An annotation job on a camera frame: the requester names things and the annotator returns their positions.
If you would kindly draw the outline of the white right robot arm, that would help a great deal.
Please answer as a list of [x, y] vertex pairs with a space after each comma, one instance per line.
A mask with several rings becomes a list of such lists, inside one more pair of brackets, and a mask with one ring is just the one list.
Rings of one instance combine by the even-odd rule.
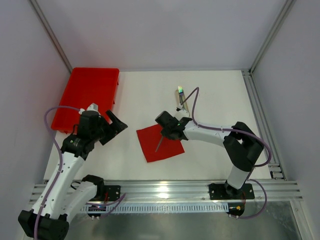
[[160, 134], [169, 140], [202, 141], [224, 148], [233, 166], [223, 184], [222, 193], [230, 199], [244, 196], [248, 175], [264, 150], [264, 144], [243, 122], [227, 128], [200, 126], [190, 117], [172, 116], [163, 111], [155, 122], [161, 126]]

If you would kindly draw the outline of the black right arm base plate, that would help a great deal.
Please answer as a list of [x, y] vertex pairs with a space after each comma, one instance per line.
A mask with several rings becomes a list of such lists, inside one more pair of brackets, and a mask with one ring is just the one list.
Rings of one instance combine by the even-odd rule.
[[225, 183], [211, 183], [208, 185], [208, 193], [211, 200], [253, 200], [255, 193], [250, 183], [245, 183], [240, 189]]

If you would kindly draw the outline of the teal spoon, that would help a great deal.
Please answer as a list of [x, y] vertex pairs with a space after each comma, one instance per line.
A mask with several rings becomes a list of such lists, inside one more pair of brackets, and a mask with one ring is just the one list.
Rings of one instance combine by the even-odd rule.
[[157, 147], [156, 147], [156, 149], [155, 149], [155, 152], [158, 151], [159, 147], [161, 146], [161, 143], [162, 143], [163, 139], [164, 139], [164, 136], [161, 136], [161, 138], [160, 138], [160, 140], [159, 140], [159, 142], [158, 142], [158, 145], [157, 145]]

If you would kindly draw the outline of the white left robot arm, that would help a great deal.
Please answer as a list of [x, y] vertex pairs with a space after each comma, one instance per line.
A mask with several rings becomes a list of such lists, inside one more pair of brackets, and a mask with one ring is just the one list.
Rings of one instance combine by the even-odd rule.
[[91, 200], [104, 196], [104, 180], [85, 176], [77, 189], [67, 195], [76, 173], [83, 166], [95, 144], [105, 145], [128, 128], [111, 110], [109, 123], [98, 111], [84, 110], [79, 122], [63, 140], [59, 160], [46, 187], [30, 210], [22, 210], [18, 222], [24, 233], [35, 240], [63, 240], [78, 211]]

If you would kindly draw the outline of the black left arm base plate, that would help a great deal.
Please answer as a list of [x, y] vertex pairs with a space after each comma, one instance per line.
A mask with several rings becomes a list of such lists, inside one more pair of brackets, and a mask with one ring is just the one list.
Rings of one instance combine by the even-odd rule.
[[120, 185], [104, 185], [102, 194], [99, 198], [102, 202], [114, 202], [118, 200], [121, 196], [121, 186]]

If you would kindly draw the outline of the iridescent rainbow fork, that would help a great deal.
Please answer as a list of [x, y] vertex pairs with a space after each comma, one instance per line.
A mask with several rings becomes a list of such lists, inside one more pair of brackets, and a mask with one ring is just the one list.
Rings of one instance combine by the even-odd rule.
[[178, 86], [178, 96], [179, 96], [179, 104], [182, 105], [183, 104], [183, 88], [181, 86]]

